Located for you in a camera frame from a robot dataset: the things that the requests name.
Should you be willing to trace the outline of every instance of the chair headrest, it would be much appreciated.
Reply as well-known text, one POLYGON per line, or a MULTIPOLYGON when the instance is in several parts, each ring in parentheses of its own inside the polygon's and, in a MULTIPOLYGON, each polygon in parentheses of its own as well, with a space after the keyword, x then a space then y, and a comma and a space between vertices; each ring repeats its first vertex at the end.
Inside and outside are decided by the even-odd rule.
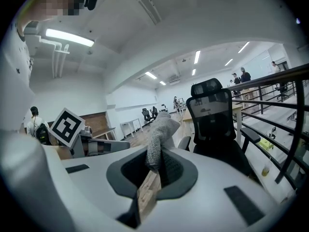
POLYGON ((191 87, 191 96, 194 98, 205 97, 217 93, 222 89, 221 83, 216 78, 205 82, 193 84, 191 87))

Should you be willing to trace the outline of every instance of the wooden table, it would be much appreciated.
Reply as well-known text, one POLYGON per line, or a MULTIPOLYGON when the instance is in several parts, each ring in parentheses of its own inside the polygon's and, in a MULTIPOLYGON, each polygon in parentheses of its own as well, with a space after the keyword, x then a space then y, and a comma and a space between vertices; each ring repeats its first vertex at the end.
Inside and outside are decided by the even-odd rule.
MULTIPOLYGON (((236 141, 237 143, 240 145, 241 143, 241 110, 242 110, 242 106, 241 105, 235 105, 232 104, 232 109, 233 109, 233 114, 236 114, 236 120, 237 120, 237 137, 236 137, 236 141)), ((189 112, 189 109, 186 109, 184 116, 183 116, 183 122, 187 122, 187 123, 191 123, 193 122, 191 114, 189 112)))
POLYGON ((93 138, 98 138, 98 137, 101 137, 101 136, 105 135, 106 139, 109 140, 107 134, 112 132, 114 137, 115 137, 115 140, 117 141, 116 134, 115 134, 115 129, 116 128, 106 128, 106 129, 103 129, 103 130, 96 131, 96 132, 92 133, 92 137, 93 138))
POLYGON ((128 122, 120 123, 120 128, 121 128, 122 133, 124 134, 124 137, 125 137, 125 138, 126 138, 126 134, 125 134, 125 131, 124 131, 124 129, 122 128, 122 126, 123 126, 123 125, 129 125, 130 131, 131 131, 131 136, 134 137, 133 131, 135 131, 135 129, 134 129, 133 121, 135 121, 135 120, 138 120, 138 121, 139 121, 139 124, 140 124, 140 119, 139 119, 139 118, 135 118, 135 119, 130 120, 130 121, 128 121, 128 122))

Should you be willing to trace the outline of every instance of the office room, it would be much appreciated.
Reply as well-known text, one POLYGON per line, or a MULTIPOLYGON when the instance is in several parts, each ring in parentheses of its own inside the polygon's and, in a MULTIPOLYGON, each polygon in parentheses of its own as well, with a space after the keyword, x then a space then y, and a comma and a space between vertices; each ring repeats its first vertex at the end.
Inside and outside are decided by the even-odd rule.
POLYGON ((309 48, 283 0, 59 1, 24 0, 1 43, 3 156, 52 190, 25 189, 38 217, 12 188, 34 226, 50 205, 52 231, 245 230, 298 196, 309 48))

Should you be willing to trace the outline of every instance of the backpack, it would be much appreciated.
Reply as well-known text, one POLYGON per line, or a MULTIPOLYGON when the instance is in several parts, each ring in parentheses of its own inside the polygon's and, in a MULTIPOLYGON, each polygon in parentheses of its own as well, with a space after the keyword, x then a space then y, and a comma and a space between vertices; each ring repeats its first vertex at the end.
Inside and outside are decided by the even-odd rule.
POLYGON ((35 136, 42 145, 52 145, 50 142, 49 131, 44 123, 40 124, 40 126, 36 129, 35 136))

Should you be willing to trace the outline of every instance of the wooden floor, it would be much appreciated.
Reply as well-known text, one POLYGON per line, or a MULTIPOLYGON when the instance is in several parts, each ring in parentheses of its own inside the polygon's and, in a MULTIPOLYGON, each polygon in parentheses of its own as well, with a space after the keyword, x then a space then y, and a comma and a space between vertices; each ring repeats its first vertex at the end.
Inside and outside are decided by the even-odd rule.
MULTIPOLYGON (((178 113, 171 114, 172 119, 178 121, 180 123, 180 127, 173 135, 173 140, 175 146, 177 147, 180 140, 185 136, 192 136, 190 129, 185 126, 185 123, 182 122, 182 116, 178 113)), ((125 140, 130 142, 131 147, 136 147, 140 145, 148 145, 148 138, 150 135, 150 129, 152 124, 148 124, 143 127, 143 131, 139 130, 138 132, 134 133, 134 138, 132 136, 128 136, 125 140)), ((193 138, 191 139, 189 145, 190 151, 193 151, 194 143, 193 138)), ((157 192, 161 190, 160 184, 160 176, 153 172, 149 172, 147 177, 145 178, 143 184, 139 189, 139 210, 140 210, 140 219, 143 222, 147 215, 151 212, 151 210, 155 206, 155 197, 157 192)))

